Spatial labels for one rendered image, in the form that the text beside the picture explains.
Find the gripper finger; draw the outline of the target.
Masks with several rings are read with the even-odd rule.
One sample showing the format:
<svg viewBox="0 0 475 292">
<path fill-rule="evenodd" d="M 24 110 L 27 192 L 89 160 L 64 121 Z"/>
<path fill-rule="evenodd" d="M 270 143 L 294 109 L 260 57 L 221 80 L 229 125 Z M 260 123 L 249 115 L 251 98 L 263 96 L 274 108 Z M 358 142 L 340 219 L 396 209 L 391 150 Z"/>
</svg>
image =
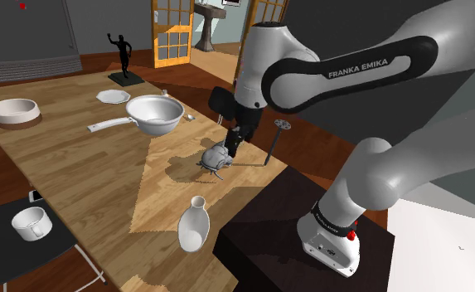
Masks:
<svg viewBox="0 0 475 292">
<path fill-rule="evenodd" d="M 228 149 L 228 154 L 234 158 L 237 152 L 237 148 L 242 141 L 242 136 L 240 135 L 240 127 L 234 127 L 228 129 L 227 135 L 225 137 L 225 147 Z"/>
</svg>

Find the grey beetle figure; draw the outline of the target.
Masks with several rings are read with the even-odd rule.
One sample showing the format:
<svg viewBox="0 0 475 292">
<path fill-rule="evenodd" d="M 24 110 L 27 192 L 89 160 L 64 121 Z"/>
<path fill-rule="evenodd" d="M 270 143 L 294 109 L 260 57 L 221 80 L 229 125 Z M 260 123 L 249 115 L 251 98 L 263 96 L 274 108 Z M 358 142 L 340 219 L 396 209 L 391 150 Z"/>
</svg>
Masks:
<svg viewBox="0 0 475 292">
<path fill-rule="evenodd" d="M 219 179 L 222 179 L 217 172 L 224 166 L 230 166 L 232 163 L 233 158 L 229 155 L 228 148 L 224 146 L 223 141 L 220 141 L 202 154 L 201 161 L 197 163 L 197 165 L 200 165 L 201 168 L 208 169 Z"/>
</svg>

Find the white vase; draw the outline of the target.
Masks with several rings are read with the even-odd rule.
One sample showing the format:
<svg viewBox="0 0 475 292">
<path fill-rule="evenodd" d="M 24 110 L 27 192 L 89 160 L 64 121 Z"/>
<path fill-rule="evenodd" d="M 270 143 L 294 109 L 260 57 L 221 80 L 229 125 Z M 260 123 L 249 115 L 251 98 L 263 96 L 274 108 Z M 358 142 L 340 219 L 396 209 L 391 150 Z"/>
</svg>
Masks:
<svg viewBox="0 0 475 292">
<path fill-rule="evenodd" d="M 191 205 L 182 213 L 177 226 L 180 247 L 185 252 L 197 252 L 204 245 L 210 230 L 210 218 L 205 209 L 206 200 L 194 196 Z"/>
</svg>

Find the dark robot stand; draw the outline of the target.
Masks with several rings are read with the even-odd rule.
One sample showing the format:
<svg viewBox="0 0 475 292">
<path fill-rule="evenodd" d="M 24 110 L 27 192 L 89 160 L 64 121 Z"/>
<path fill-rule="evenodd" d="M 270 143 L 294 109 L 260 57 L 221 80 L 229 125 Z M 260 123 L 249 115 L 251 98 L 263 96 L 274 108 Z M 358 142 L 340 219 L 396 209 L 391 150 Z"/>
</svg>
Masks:
<svg viewBox="0 0 475 292">
<path fill-rule="evenodd" d="M 388 292 L 394 236 L 358 220 L 357 272 L 345 278 L 308 255 L 297 221 L 325 189 L 286 167 L 219 231 L 213 253 L 239 281 L 234 292 Z"/>
</svg>

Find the white octagonal plate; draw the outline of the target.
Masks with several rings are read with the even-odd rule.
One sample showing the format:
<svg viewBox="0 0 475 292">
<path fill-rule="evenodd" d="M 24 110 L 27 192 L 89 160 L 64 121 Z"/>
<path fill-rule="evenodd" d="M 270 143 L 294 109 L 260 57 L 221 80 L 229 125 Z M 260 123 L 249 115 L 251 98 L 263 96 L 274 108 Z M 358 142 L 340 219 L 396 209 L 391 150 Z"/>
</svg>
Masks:
<svg viewBox="0 0 475 292">
<path fill-rule="evenodd" d="M 105 104 L 117 105 L 130 100 L 131 95 L 124 90 L 103 90 L 96 95 L 96 99 Z"/>
</svg>

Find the black human figure statue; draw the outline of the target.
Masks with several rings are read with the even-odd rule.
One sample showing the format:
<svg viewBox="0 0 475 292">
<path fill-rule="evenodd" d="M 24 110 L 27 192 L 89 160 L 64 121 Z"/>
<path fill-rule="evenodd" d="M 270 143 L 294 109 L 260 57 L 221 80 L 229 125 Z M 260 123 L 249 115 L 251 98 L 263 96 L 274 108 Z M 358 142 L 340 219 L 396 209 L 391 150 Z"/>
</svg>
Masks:
<svg viewBox="0 0 475 292">
<path fill-rule="evenodd" d="M 107 34 L 107 37 L 111 44 L 116 45 L 118 47 L 119 59 L 121 62 L 121 71 L 118 73 L 110 74 L 109 78 L 123 87 L 143 83 L 144 79 L 128 70 L 129 58 L 131 57 L 132 47 L 128 42 L 124 40 L 124 36 L 119 35 L 119 39 L 117 41 L 113 41 L 111 39 L 110 33 Z"/>
</svg>

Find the wooden table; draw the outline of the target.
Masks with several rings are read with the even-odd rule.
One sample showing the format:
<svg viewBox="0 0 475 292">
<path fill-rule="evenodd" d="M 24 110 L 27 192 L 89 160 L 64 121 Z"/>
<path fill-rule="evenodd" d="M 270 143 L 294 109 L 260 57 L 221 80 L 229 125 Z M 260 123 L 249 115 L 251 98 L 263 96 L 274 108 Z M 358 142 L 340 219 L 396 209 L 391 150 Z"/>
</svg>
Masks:
<svg viewBox="0 0 475 292">
<path fill-rule="evenodd" d="M 96 99 L 114 87 L 105 72 L 0 87 L 0 100 L 34 100 L 42 121 L 0 128 L 0 145 L 123 292 L 228 292 L 235 277 L 214 257 L 218 231 L 284 170 L 253 144 L 215 174 L 197 165 L 225 128 L 202 114 L 153 137 L 133 124 L 91 133 L 121 118 L 124 105 Z M 210 230 L 185 252 L 177 226 L 194 196 L 206 200 Z"/>
</svg>

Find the white mug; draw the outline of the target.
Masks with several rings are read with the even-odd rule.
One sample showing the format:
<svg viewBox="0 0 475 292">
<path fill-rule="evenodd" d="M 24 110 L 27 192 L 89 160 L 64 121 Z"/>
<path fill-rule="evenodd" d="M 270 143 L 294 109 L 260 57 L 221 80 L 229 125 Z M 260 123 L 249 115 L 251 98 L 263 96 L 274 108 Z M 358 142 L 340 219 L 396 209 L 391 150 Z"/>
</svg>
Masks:
<svg viewBox="0 0 475 292">
<path fill-rule="evenodd" d="M 48 235 L 53 223 L 42 207 L 28 207 L 12 218 L 12 227 L 24 241 L 38 241 Z"/>
</svg>

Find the white bowl with brown base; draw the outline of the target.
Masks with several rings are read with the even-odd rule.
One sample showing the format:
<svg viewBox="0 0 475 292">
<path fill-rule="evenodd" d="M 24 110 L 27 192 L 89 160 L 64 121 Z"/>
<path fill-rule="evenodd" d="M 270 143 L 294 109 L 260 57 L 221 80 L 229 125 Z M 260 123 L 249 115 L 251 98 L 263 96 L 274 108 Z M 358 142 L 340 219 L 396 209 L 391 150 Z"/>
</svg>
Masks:
<svg viewBox="0 0 475 292">
<path fill-rule="evenodd" d="M 28 129 L 42 121 L 38 104 L 29 99 L 0 100 L 0 128 Z"/>
</svg>

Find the grey pedestal table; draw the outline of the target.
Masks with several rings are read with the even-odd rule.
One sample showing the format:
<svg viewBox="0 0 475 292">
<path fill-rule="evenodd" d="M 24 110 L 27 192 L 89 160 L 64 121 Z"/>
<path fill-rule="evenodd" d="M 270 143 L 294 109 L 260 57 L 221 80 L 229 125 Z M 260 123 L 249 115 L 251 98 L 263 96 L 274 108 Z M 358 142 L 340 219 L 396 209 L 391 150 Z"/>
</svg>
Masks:
<svg viewBox="0 0 475 292">
<path fill-rule="evenodd" d="M 194 12 L 204 17 L 201 38 L 199 42 L 195 45 L 195 48 L 204 52 L 214 51 L 214 48 L 211 43 L 212 20 L 214 18 L 225 19 L 226 10 L 219 7 L 215 7 L 210 4 L 203 4 L 203 3 L 196 2 L 194 4 Z"/>
</svg>

